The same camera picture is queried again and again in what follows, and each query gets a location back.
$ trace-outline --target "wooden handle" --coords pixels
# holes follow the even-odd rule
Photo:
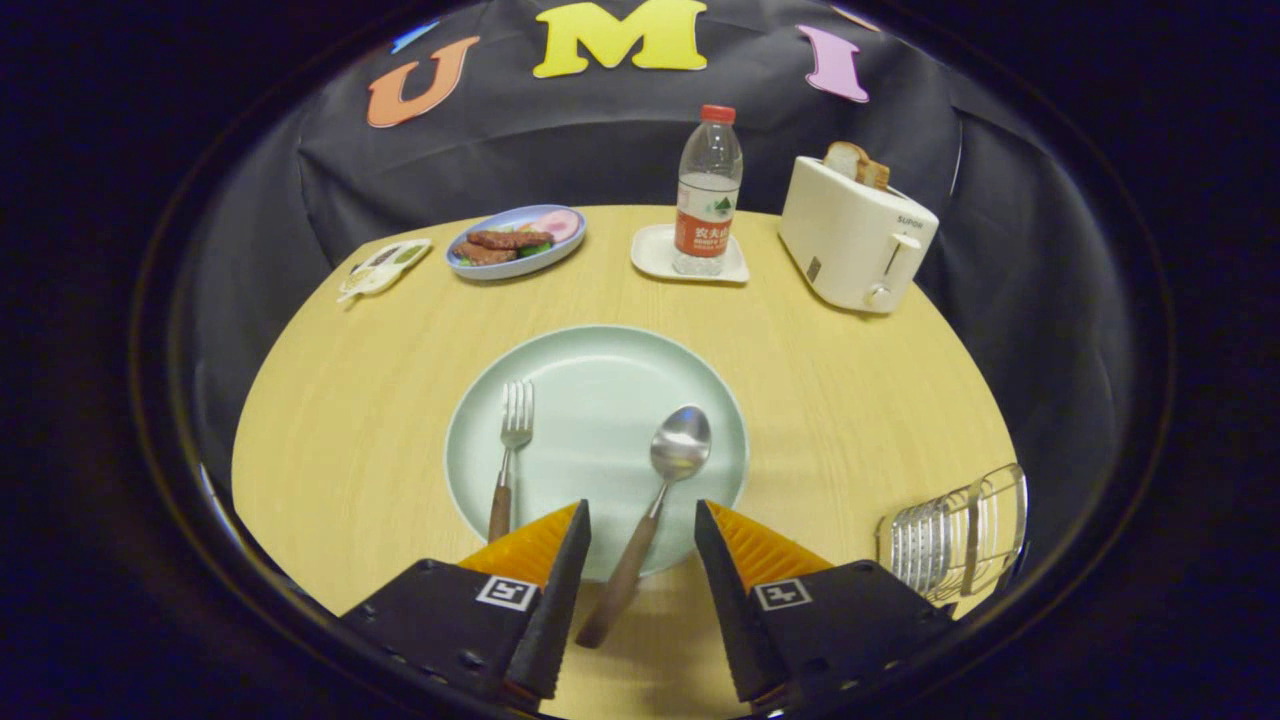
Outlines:
[[[493,491],[493,509],[489,510],[489,542],[511,532],[511,487],[498,486]]]
[[[573,639],[582,647],[600,647],[604,637],[609,634],[609,628],[618,615],[631,603],[631,596],[640,582],[640,566],[649,555],[649,546],[653,544],[653,536],[658,532],[658,519],[648,515],[636,524],[636,532],[631,536],[631,542],[622,551],[617,568],[609,575],[609,582],[600,593],[600,600],[595,609],[586,616],[586,623],[577,632]]]

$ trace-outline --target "white toaster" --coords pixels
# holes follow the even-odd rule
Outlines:
[[[778,234],[819,297],[887,314],[906,295],[937,229],[937,215],[901,192],[796,158]]]

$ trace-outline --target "toaster knob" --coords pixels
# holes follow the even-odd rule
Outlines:
[[[873,284],[870,292],[867,293],[867,305],[882,310],[888,305],[888,297],[892,295],[887,287],[882,284]]]

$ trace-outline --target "water bottle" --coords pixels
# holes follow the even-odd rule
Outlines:
[[[724,266],[728,227],[742,184],[742,147],[733,135],[732,108],[703,105],[701,120],[680,156],[676,192],[675,270],[718,275]]]

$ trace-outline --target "round table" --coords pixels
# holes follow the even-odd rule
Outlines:
[[[876,556],[881,516],[1015,461],[987,384],[918,287],[888,316],[827,305],[787,255],[778,218],[756,213],[733,220],[751,273],[745,286],[657,281],[631,265],[631,238],[673,222],[673,208],[580,210],[589,225],[573,255],[507,281],[468,282],[444,261],[448,243],[475,220],[367,243],[316,288],[271,348],[236,436],[236,509],[280,568],[334,614],[415,560],[452,562],[483,546],[445,487],[449,418],[493,360],[570,325],[640,327],[707,360],[746,418],[751,459],[737,510],[837,565]],[[430,255],[389,291],[335,302],[353,263],[419,237],[433,240]],[[571,633],[599,588],[579,593]],[[568,643],[557,697],[541,711],[748,712],[733,693],[696,552],[641,580],[603,648]]]

